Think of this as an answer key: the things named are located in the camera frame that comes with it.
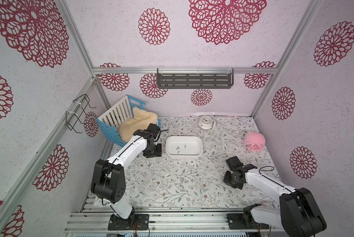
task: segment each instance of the pink wall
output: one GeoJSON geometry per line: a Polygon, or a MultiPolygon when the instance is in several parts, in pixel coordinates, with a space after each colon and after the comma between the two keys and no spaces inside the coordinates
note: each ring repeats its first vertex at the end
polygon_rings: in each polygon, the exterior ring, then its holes
{"type": "MultiPolygon", "coordinates": [[[[10,4],[0,2],[0,205],[90,78],[53,1],[10,4]]],[[[89,97],[87,112],[101,115],[95,89],[89,97]]],[[[67,130],[1,236],[60,236],[79,211],[105,141],[86,121],[82,134],[67,130]]]]}
{"type": "MultiPolygon", "coordinates": [[[[272,67],[309,1],[66,2],[96,67],[272,67]]],[[[116,74],[101,78],[110,104],[129,94],[146,101],[147,108],[159,116],[199,112],[250,115],[264,89],[246,82],[244,74],[236,74],[231,89],[206,91],[202,96],[205,103],[195,103],[191,97],[202,92],[193,89],[165,93],[153,88],[154,96],[150,96],[144,92],[148,89],[142,77],[144,74],[116,74]]],[[[156,86],[155,77],[150,77],[153,81],[148,88],[156,86]]]]}
{"type": "Polygon", "coordinates": [[[354,1],[322,4],[255,120],[282,180],[316,198],[327,222],[318,236],[353,236],[354,1]],[[322,57],[331,43],[333,61],[322,57]]]}

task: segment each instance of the white crib slats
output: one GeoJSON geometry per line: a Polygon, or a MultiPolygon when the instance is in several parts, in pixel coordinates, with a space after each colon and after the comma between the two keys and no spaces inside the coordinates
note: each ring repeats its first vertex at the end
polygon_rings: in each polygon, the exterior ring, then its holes
{"type": "Polygon", "coordinates": [[[126,143],[120,139],[118,129],[122,123],[133,117],[131,105],[130,99],[125,96],[98,118],[98,125],[106,139],[122,147],[126,143]]]}
{"type": "Polygon", "coordinates": [[[130,106],[130,101],[126,97],[124,98],[124,106],[125,106],[126,111],[128,112],[128,118],[132,118],[133,114],[132,114],[132,109],[130,106]]]}
{"type": "Polygon", "coordinates": [[[114,113],[114,111],[115,111],[115,108],[113,108],[113,110],[112,110],[109,114],[110,114],[110,116],[111,116],[111,118],[112,118],[112,120],[113,120],[113,125],[112,125],[112,127],[118,129],[119,126],[120,126],[122,123],[118,121],[118,117],[117,117],[117,115],[114,113]]]}
{"type": "Polygon", "coordinates": [[[126,120],[127,120],[127,117],[126,117],[126,116],[124,116],[124,113],[123,113],[122,103],[119,103],[119,106],[118,106],[118,113],[120,113],[120,116],[121,116],[122,122],[124,122],[124,121],[126,121],[126,120]]]}

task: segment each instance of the white plastic tray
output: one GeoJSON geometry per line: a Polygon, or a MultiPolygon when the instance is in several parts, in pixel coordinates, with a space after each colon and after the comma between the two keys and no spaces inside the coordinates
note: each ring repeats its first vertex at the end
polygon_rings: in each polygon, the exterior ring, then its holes
{"type": "Polygon", "coordinates": [[[166,154],[174,159],[194,159],[202,155],[202,140],[197,136],[170,136],[165,144],[166,154]]]}

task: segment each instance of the clock face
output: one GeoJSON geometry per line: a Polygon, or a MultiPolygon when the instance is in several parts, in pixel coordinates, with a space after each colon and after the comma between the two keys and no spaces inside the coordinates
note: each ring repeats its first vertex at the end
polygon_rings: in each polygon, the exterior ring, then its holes
{"type": "Polygon", "coordinates": [[[201,117],[201,122],[203,124],[212,124],[213,123],[213,119],[209,116],[202,116],[201,117]]]}

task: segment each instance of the mounting plate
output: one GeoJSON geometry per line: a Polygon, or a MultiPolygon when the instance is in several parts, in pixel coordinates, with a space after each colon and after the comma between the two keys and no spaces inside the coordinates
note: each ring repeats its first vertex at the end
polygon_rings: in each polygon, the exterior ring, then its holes
{"type": "Polygon", "coordinates": [[[135,214],[135,220],[133,221],[133,223],[135,223],[134,225],[132,225],[131,227],[128,226],[124,226],[122,224],[122,219],[117,217],[116,215],[111,215],[110,217],[110,221],[108,224],[108,230],[134,230],[136,223],[137,224],[137,230],[147,230],[148,227],[147,225],[149,224],[149,215],[148,214],[135,214]]]}
{"type": "Polygon", "coordinates": [[[227,214],[227,222],[230,229],[259,229],[258,225],[261,225],[261,229],[269,229],[269,225],[253,223],[250,227],[243,224],[243,214],[227,214]]]}

